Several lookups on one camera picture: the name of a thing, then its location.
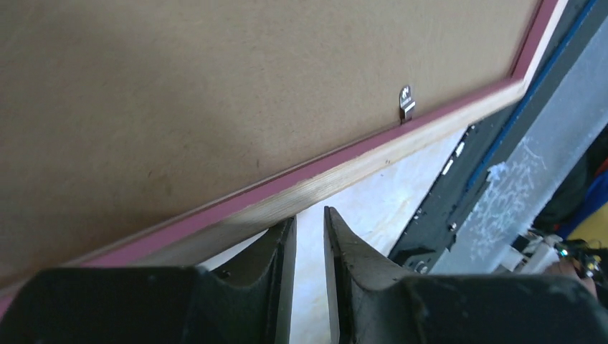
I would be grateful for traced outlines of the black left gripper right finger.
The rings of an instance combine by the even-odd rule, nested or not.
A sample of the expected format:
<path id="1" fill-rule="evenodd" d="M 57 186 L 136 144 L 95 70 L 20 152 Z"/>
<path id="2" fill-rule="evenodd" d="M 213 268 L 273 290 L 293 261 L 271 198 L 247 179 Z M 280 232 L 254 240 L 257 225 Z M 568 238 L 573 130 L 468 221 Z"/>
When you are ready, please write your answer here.
<path id="1" fill-rule="evenodd" d="M 549 274 L 425 275 L 324 209 L 332 343 L 605 343 L 607 310 Z"/>

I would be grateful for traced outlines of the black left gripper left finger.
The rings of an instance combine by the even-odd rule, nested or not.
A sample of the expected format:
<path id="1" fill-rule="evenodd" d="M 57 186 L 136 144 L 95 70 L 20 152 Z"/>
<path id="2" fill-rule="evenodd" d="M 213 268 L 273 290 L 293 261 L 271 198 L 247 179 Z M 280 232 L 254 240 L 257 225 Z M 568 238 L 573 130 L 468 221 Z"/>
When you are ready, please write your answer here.
<path id="1" fill-rule="evenodd" d="M 216 269 L 47 269 L 1 320 L 3 343 L 287 343 L 295 218 Z"/>

